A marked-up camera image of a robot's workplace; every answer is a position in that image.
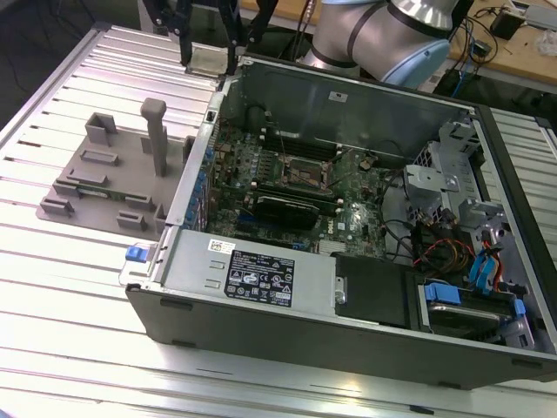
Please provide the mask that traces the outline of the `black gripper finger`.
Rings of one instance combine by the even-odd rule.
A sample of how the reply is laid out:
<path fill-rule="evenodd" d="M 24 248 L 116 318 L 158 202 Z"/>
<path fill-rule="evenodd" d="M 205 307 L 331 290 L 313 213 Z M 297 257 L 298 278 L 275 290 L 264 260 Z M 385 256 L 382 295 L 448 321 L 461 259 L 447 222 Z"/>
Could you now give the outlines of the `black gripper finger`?
<path fill-rule="evenodd" d="M 256 2 L 258 14 L 246 29 L 242 24 L 238 1 L 218 1 L 218 12 L 228 40 L 226 74 L 233 74 L 237 68 L 237 48 L 257 44 L 262 39 L 262 2 Z"/>
<path fill-rule="evenodd" d="M 156 28 L 165 28 L 170 35 L 178 38 L 180 63 L 188 65 L 192 58 L 191 42 L 191 0 L 177 0 L 175 6 L 163 0 L 143 0 L 147 14 Z"/>

